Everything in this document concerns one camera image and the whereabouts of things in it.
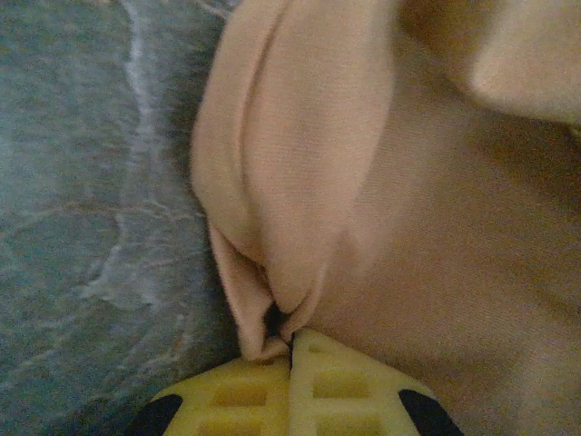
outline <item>teal marble surface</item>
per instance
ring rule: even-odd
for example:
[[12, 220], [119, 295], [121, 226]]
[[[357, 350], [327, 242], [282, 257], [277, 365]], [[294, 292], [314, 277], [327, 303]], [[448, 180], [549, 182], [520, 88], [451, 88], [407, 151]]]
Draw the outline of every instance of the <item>teal marble surface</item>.
[[0, 3], [0, 434], [121, 434], [237, 355], [187, 162], [233, 6]]

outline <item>beige fabric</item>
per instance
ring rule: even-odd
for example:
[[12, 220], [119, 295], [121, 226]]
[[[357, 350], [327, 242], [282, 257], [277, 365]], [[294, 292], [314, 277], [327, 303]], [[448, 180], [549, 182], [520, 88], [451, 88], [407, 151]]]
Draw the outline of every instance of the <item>beige fabric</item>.
[[[581, 41], [551, 22], [526, 71], [507, 43], [578, 9], [519, 2], [545, 12], [511, 27], [524, 6], [482, 3], [488, 39], [466, 35], [471, 7], [434, 27], [430, 2], [246, 0], [194, 129], [194, 190], [246, 358], [309, 325], [426, 382], [466, 434], [581, 434], [581, 147], [547, 121], [581, 120], [578, 58], [550, 57]], [[460, 35], [471, 55], [442, 43]], [[534, 77], [547, 59], [572, 82]]]

